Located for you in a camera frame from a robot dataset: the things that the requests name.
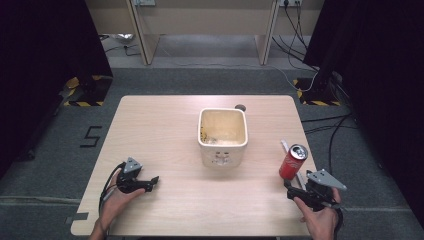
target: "beige plastic bin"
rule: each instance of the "beige plastic bin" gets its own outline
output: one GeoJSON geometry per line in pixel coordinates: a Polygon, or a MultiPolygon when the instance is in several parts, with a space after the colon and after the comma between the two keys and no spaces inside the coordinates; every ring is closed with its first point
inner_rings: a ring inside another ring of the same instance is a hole
{"type": "Polygon", "coordinates": [[[198,142],[203,164],[215,169],[240,165],[248,141],[243,111],[205,108],[200,112],[198,142]]]}

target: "soda can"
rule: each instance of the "soda can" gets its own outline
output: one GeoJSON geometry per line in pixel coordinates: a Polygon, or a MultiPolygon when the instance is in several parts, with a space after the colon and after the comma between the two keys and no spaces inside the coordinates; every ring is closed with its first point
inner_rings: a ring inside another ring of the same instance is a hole
{"type": "Polygon", "coordinates": [[[279,170],[280,177],[287,180],[293,180],[307,158],[308,150],[304,146],[300,144],[291,146],[281,164],[279,170]]]}

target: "can lid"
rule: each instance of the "can lid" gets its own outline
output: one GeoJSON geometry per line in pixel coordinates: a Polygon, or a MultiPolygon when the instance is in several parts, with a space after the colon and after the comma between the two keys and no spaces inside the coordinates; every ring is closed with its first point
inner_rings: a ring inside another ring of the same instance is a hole
{"type": "Polygon", "coordinates": [[[295,144],[290,148],[291,155],[298,160],[306,160],[308,158],[308,150],[302,145],[295,144]]]}

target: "light wood table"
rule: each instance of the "light wood table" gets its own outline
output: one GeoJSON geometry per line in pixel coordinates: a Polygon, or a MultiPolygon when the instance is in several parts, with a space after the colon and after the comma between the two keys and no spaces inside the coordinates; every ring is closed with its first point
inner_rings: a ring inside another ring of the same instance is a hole
{"type": "MultiPolygon", "coordinates": [[[[289,96],[126,96],[109,129],[78,213],[74,235],[89,235],[110,172],[129,156],[144,165],[138,176],[160,176],[154,190],[134,200],[111,227],[120,236],[308,235],[301,212],[286,197],[278,169],[280,140],[308,150],[289,96]],[[246,106],[249,142],[242,163],[230,171],[205,167],[197,142],[203,108],[246,106]]],[[[315,171],[312,154],[302,166],[315,171]]]]}

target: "table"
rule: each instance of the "table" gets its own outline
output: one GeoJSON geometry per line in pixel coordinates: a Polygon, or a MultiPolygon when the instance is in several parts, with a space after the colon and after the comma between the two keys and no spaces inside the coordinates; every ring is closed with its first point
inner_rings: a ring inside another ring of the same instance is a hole
{"type": "MultiPolygon", "coordinates": [[[[300,210],[286,198],[278,169],[280,140],[309,148],[290,96],[125,96],[99,154],[78,213],[74,235],[89,235],[110,172],[129,156],[144,167],[138,176],[160,176],[153,192],[134,200],[112,225],[125,236],[309,235],[300,210]],[[246,106],[249,142],[242,163],[230,171],[205,167],[197,142],[203,108],[246,106]]],[[[302,166],[315,171],[312,154],[302,166]]]]}

